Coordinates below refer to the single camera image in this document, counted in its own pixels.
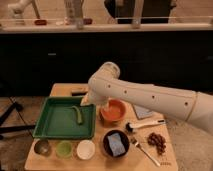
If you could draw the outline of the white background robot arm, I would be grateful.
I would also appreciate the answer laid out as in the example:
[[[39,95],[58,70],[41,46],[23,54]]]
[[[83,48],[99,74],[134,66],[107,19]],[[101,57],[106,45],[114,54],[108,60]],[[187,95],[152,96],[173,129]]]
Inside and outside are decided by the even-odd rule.
[[[11,3],[8,5],[8,11],[13,18],[22,19],[23,13],[29,5],[33,7],[36,18],[39,19],[40,14],[35,0],[20,0],[17,3]]]

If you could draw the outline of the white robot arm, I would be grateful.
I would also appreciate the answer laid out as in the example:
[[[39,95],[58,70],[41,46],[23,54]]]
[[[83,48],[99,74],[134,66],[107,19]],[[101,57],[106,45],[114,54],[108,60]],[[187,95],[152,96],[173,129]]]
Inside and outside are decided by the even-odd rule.
[[[106,105],[108,98],[120,99],[146,109],[184,120],[213,135],[213,95],[139,84],[119,79],[120,68],[105,62],[88,80],[82,105]]]

